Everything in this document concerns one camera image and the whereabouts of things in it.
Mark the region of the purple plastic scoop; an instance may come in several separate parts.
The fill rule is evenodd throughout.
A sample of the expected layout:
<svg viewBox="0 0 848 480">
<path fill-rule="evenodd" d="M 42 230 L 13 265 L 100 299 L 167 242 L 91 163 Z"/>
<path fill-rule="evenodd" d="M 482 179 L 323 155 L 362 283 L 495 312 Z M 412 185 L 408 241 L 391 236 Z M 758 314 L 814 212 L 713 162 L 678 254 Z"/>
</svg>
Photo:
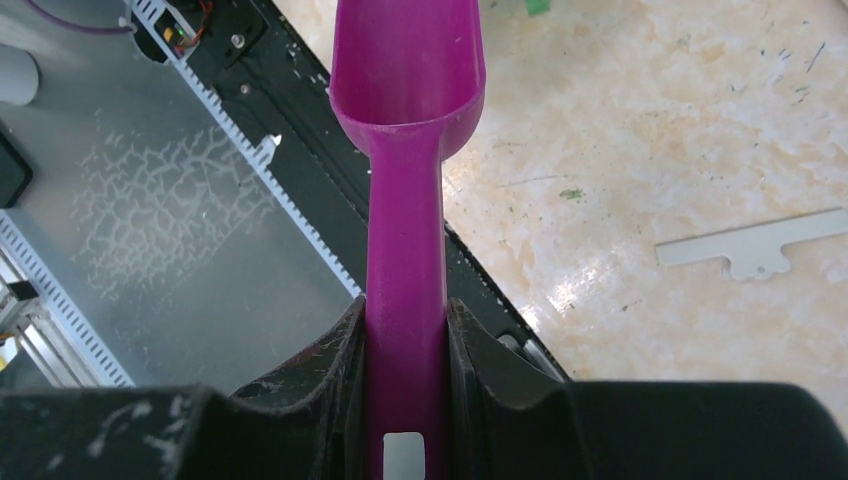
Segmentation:
<svg viewBox="0 0 848 480">
<path fill-rule="evenodd" d="M 486 86 L 475 1 L 341 1 L 329 99 L 370 164 L 365 474 L 413 434 L 423 475 L 452 463 L 442 164 L 474 133 Z"/>
</svg>

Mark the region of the white bag clip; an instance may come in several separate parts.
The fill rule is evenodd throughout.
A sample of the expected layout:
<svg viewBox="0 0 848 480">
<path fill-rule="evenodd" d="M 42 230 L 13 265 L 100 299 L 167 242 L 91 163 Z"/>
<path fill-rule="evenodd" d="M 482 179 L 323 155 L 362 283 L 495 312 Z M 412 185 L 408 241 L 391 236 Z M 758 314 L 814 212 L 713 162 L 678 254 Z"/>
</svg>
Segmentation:
<svg viewBox="0 0 848 480">
<path fill-rule="evenodd" d="M 833 208 L 746 227 L 659 243 L 655 246 L 663 266 L 679 266 L 721 258 L 726 274 L 736 281 L 766 280 L 787 273 L 790 260 L 783 247 L 842 235 L 847 232 L 847 211 Z"/>
</svg>

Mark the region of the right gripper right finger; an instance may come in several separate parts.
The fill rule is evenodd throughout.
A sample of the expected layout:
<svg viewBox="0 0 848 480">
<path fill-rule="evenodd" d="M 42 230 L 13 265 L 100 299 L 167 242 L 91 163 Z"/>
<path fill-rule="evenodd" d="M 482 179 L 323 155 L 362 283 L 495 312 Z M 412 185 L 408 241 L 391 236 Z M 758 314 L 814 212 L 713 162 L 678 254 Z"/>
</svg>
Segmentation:
<svg viewBox="0 0 848 480">
<path fill-rule="evenodd" d="M 455 479 L 843 479 L 847 442 L 806 390 L 559 381 L 459 300 L 448 342 Z"/>
</svg>

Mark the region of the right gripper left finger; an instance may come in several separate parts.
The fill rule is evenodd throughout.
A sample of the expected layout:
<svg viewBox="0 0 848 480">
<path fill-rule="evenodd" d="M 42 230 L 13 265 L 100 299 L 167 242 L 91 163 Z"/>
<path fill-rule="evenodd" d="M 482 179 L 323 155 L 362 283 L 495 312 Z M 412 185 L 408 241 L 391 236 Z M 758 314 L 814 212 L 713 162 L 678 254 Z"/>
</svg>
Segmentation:
<svg viewBox="0 0 848 480">
<path fill-rule="evenodd" d="M 206 385 L 3 392 L 5 479 L 358 479 L 364 300 L 226 395 Z"/>
</svg>

